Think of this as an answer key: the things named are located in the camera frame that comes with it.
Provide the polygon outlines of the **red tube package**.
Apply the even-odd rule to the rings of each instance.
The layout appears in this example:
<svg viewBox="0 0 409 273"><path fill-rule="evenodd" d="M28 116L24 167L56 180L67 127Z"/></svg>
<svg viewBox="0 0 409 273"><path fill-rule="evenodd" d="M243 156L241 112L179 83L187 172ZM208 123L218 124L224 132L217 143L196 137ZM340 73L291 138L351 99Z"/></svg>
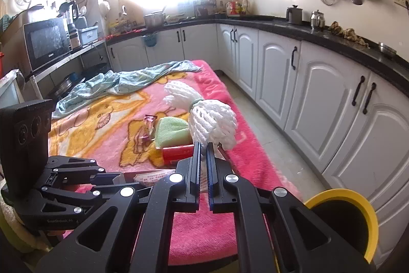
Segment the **red tube package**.
<svg viewBox="0 0 409 273"><path fill-rule="evenodd" d="M189 158L194 153L194 144L185 146L173 146L162 149L162 157L165 166L175 166L180 160Z"/></svg>

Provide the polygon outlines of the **white tissue packet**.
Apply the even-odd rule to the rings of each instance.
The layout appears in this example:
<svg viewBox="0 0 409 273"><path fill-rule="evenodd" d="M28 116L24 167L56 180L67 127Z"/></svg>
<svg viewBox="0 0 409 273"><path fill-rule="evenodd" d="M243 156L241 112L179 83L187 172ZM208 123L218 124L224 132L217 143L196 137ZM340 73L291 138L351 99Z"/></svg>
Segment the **white tissue packet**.
<svg viewBox="0 0 409 273"><path fill-rule="evenodd" d="M138 182L144 186L153 186L160 179L175 173L175 169L159 169L143 172L125 172L127 182Z"/></svg>

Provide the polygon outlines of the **green foam net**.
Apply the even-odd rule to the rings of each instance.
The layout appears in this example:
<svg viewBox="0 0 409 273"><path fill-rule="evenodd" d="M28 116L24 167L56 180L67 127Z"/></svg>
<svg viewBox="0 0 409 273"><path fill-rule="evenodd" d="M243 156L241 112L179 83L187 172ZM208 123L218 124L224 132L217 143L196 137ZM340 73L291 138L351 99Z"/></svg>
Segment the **green foam net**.
<svg viewBox="0 0 409 273"><path fill-rule="evenodd" d="M189 124L186 120L166 116L160 118L155 127L155 147L163 149L192 144Z"/></svg>

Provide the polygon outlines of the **white foam fruit net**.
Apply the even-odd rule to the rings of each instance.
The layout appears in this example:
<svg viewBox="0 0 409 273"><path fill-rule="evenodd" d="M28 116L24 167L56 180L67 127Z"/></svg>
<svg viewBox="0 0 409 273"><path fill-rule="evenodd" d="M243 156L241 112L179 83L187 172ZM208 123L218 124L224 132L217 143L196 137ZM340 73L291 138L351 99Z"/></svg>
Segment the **white foam fruit net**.
<svg viewBox="0 0 409 273"><path fill-rule="evenodd" d="M165 84L164 102L189 113L189 131L194 142L231 150L236 145L238 123L232 108L214 99L205 99L188 84L174 80Z"/></svg>

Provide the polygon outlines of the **yellow rim trash bin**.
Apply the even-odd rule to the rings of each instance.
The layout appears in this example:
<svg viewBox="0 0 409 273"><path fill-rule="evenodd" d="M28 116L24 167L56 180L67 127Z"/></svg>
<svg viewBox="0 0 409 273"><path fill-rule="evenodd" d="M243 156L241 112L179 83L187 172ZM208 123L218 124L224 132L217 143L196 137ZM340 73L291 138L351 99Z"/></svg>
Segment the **yellow rim trash bin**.
<svg viewBox="0 0 409 273"><path fill-rule="evenodd" d="M272 231L278 272L371 272L365 255L372 244L371 222L344 198L321 200L311 208L283 187L272 192Z"/></svg>

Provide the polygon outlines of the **pink cartoon blanket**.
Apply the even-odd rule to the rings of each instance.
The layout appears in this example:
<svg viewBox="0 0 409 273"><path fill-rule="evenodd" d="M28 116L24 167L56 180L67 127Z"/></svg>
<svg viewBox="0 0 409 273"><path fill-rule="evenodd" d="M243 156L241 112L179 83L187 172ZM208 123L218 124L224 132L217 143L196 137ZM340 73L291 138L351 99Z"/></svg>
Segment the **pink cartoon blanket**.
<svg viewBox="0 0 409 273"><path fill-rule="evenodd" d="M256 187L287 188L300 197L297 188L270 162L253 131L234 103L227 87L210 65L194 62L201 70L165 75L137 92L108 95L81 110L54 120L49 132L49 154L94 159L108 172L155 172L165 167L162 149L154 141L144 141L147 115L173 116L185 121L189 113L164 102L166 84L179 80L205 99L229 105L236 114L236 146L227 155L238 174ZM196 213L177 213L173 221L170 265L192 265L233 256L237 253L232 214L209 210L207 182L201 181L200 208Z"/></svg>

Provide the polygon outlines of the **light blue cloth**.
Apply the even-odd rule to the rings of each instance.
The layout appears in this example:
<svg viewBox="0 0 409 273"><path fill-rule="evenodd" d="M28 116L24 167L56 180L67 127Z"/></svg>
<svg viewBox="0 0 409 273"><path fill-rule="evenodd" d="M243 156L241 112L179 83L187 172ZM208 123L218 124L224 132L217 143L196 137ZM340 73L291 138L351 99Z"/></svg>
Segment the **light blue cloth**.
<svg viewBox="0 0 409 273"><path fill-rule="evenodd" d="M105 96L134 93L165 75L199 71L201 68L190 60L171 61L134 71L109 70L74 86L67 96L57 102L52 119L62 119Z"/></svg>

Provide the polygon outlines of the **lower white cabinets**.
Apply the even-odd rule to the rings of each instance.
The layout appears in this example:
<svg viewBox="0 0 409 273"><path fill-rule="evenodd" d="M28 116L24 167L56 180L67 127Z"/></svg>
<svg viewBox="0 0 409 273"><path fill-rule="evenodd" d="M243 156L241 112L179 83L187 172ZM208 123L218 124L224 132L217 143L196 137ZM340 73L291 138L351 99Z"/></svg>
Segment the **lower white cabinets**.
<svg viewBox="0 0 409 273"><path fill-rule="evenodd" d="M374 207L382 265L408 226L408 95L367 67L308 41L227 24L108 45L115 71L204 60L233 80L331 187Z"/></svg>

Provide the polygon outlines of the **teal hanging basket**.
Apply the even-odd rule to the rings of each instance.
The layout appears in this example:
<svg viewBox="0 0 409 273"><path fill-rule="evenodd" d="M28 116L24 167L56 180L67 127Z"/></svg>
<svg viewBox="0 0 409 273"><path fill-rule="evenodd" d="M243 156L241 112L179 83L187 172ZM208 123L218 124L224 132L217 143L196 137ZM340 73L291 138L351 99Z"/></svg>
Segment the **teal hanging basket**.
<svg viewBox="0 0 409 273"><path fill-rule="evenodd" d="M142 39L143 39L143 43L148 48L153 48L157 45L157 33L156 32L147 34L147 35L143 35Z"/></svg>

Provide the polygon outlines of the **microwave oven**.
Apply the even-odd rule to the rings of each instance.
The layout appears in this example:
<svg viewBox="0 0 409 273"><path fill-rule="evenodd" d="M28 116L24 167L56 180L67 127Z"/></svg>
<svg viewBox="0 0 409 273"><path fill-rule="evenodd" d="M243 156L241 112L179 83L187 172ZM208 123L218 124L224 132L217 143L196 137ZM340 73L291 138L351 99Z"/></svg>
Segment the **microwave oven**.
<svg viewBox="0 0 409 273"><path fill-rule="evenodd" d="M68 26L63 17L25 24L23 32L32 72L71 52Z"/></svg>

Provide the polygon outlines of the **steel stock pot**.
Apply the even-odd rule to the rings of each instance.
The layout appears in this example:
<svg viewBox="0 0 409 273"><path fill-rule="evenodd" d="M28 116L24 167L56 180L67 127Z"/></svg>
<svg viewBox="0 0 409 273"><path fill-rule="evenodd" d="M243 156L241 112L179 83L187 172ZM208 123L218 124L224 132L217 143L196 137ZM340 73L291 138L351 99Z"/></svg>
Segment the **steel stock pot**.
<svg viewBox="0 0 409 273"><path fill-rule="evenodd" d="M153 12L143 17L147 29L160 27L166 22L166 15L164 12Z"/></svg>

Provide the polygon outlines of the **condiment bottles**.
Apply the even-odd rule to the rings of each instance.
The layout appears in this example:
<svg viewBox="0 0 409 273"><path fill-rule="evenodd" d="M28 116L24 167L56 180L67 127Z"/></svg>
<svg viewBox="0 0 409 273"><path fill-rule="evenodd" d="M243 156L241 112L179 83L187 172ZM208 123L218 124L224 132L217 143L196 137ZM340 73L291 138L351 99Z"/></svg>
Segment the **condiment bottles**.
<svg viewBox="0 0 409 273"><path fill-rule="evenodd" d="M249 14L247 0L231 0L225 5L226 14L228 17L240 17Z"/></svg>

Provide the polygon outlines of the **dark kettle pot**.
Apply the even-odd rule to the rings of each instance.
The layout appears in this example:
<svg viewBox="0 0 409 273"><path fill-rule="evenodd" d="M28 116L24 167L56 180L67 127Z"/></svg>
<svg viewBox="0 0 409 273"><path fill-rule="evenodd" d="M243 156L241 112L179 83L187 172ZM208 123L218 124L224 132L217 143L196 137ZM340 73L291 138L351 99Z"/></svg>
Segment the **dark kettle pot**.
<svg viewBox="0 0 409 273"><path fill-rule="evenodd" d="M286 9L286 21L293 25L302 25L302 8L292 5Z"/></svg>

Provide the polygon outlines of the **steel teapot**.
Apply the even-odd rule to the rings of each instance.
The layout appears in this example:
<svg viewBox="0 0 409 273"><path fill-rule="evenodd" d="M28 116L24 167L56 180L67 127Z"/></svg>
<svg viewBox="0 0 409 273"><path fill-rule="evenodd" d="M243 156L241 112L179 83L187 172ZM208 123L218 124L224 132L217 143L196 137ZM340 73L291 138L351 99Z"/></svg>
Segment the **steel teapot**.
<svg viewBox="0 0 409 273"><path fill-rule="evenodd" d="M319 10L312 11L310 23L313 30L323 31L325 29L324 14Z"/></svg>

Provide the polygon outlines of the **ginger roots pile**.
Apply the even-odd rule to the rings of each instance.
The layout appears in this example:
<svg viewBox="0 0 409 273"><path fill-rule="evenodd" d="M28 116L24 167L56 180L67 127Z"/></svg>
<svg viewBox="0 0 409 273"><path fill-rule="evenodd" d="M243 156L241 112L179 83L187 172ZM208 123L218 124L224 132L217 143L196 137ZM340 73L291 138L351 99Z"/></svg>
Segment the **ginger roots pile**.
<svg viewBox="0 0 409 273"><path fill-rule="evenodd" d="M348 41L352 41L355 44L359 44L361 46L364 46L366 48L369 47L369 44L367 44L366 41L360 36L358 36L355 33L355 30L352 28L346 28L343 29L337 21L334 21L330 27L328 27L328 31L337 37L341 37L343 39L346 39Z"/></svg>

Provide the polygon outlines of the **black countertop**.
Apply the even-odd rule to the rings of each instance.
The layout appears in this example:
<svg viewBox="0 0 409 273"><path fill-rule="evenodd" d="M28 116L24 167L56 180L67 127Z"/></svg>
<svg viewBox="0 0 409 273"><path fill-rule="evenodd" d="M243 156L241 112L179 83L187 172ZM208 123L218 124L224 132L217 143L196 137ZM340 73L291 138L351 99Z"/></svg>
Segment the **black countertop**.
<svg viewBox="0 0 409 273"><path fill-rule="evenodd" d="M351 40L331 34L327 29L313 30L309 22L304 21L301 25L289 24L284 18L255 15L244 17L199 17L197 19L187 19L175 24L165 24L159 28L148 30L146 28L137 28L127 33L106 37L108 45L119 43L134 37L141 37L154 32L172 30L176 28L185 28L190 26L199 26L205 24L227 24L232 26L242 26L254 28L274 34L282 35L298 41L308 41L336 52L346 58L355 61L375 74L395 86L403 94L408 95L408 61L400 56L389 58L380 50L379 45L375 42L364 39L368 46L362 46Z"/></svg>

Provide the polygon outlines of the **steel bowl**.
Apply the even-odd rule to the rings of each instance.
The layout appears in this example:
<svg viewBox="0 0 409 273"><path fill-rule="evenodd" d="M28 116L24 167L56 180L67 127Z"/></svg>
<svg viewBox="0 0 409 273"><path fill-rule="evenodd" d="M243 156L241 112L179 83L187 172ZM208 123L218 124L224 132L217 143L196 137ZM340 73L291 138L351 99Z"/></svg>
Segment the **steel bowl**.
<svg viewBox="0 0 409 273"><path fill-rule="evenodd" d="M391 48L390 46L388 46L387 44L383 43L383 42L379 42L379 51L384 54L384 56L386 56L387 58L394 58L397 54L397 51L394 50L393 48Z"/></svg>

